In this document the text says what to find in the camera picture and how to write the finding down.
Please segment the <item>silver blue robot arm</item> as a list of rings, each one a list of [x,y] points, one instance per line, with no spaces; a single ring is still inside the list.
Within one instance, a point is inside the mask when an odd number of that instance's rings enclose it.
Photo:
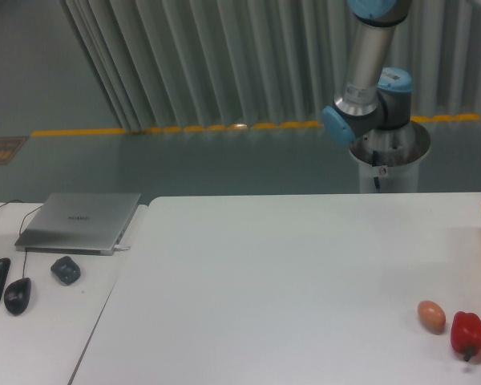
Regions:
[[[350,144],[386,120],[378,83],[398,24],[406,20],[410,1],[349,1],[358,28],[346,76],[331,105],[322,111],[326,131]]]

